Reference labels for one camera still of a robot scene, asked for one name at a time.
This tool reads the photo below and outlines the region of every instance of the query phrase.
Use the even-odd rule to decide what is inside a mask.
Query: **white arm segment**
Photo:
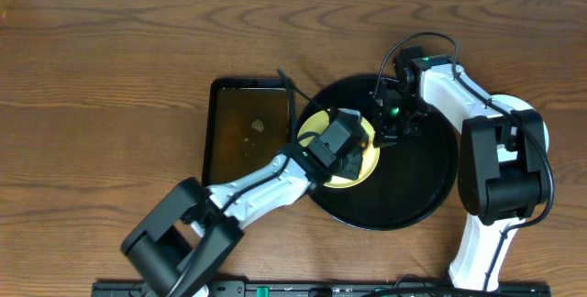
[[[269,165],[243,178],[225,184],[208,186],[211,193],[210,200],[218,209],[221,209],[236,192],[253,183],[262,182],[277,173],[285,164],[286,159],[283,154],[277,155]],[[234,216],[240,222],[238,227],[242,229],[269,211],[297,201],[304,195],[310,183],[305,176],[304,169],[295,160],[290,159],[279,177],[268,180],[240,196],[224,214],[225,216]],[[192,229],[200,237],[204,235],[204,229],[197,222],[192,223]]]
[[[489,98],[479,85],[473,82],[461,66],[457,66],[460,78],[484,98]],[[452,75],[451,64],[432,67],[420,76],[420,96],[428,104],[433,105],[461,133],[462,121],[475,116],[497,117],[501,114],[486,107],[483,102],[469,93]],[[492,103],[510,112],[512,110],[533,109],[526,102],[509,95],[492,96]],[[546,148],[548,150],[548,131],[544,125]],[[503,145],[496,149],[500,162],[514,160],[517,152],[507,151]],[[525,219],[511,218],[498,220],[491,226],[483,225],[479,217],[467,214],[467,224],[460,241],[459,253],[450,264],[449,275],[457,288],[482,290],[485,273],[491,264],[493,253],[497,249],[502,230],[510,225],[523,223]],[[498,256],[492,276],[487,287],[488,291],[497,290],[497,277],[504,262],[507,249],[514,238],[516,230],[508,233],[502,250]]]

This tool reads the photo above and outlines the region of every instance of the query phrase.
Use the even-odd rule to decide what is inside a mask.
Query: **yellow bowl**
[[[328,114],[324,111],[317,112],[302,124],[302,127],[300,127],[300,132],[298,132],[297,136],[300,137],[305,132],[317,132],[321,134],[327,129],[328,124]],[[352,181],[346,178],[332,176],[332,180],[324,184],[326,187],[348,188],[354,186],[367,179],[367,177],[369,177],[375,170],[377,161],[379,160],[379,149],[373,146],[375,130],[373,129],[371,123],[365,119],[365,117],[361,119],[360,124],[363,126],[365,132],[367,132],[367,135],[369,136],[369,146],[365,151],[363,151],[363,163],[360,166],[359,178]],[[313,137],[309,137],[300,141],[300,145],[306,147],[312,138]]]

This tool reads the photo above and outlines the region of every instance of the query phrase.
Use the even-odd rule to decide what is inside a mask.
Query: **black round plate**
[[[324,107],[359,110],[369,119],[377,105],[369,96],[377,75],[335,82],[314,98]],[[386,79],[389,88],[397,81]],[[308,105],[298,128],[317,110]],[[450,122],[440,113],[422,118],[422,136],[381,148],[375,171],[345,189],[318,186],[310,197],[326,212],[365,229],[392,230],[413,225],[432,214],[449,195],[458,166],[458,148]]]

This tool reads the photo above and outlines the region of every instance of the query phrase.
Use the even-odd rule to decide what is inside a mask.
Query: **wood grain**
[[[376,72],[397,40],[423,30],[459,40],[471,78],[526,99],[548,125],[557,201],[515,237],[500,279],[587,294],[587,0],[13,0],[5,25],[0,295],[87,296],[96,280],[138,278],[119,245],[176,182],[201,176],[215,78],[281,67],[315,94]],[[221,271],[438,277],[464,220],[456,189],[393,232],[343,225],[306,197],[247,228]]]

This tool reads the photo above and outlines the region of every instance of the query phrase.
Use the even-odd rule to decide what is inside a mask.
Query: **wooden table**
[[[176,182],[201,176],[215,78],[281,67],[315,94],[378,71],[423,30],[455,37],[471,78],[548,124],[556,204],[515,237],[501,280],[587,293],[587,0],[13,0],[3,23],[0,295],[88,296],[94,281],[138,278],[119,245]],[[221,271],[439,277],[465,214],[455,188],[423,222],[368,232],[305,197],[248,227]]]

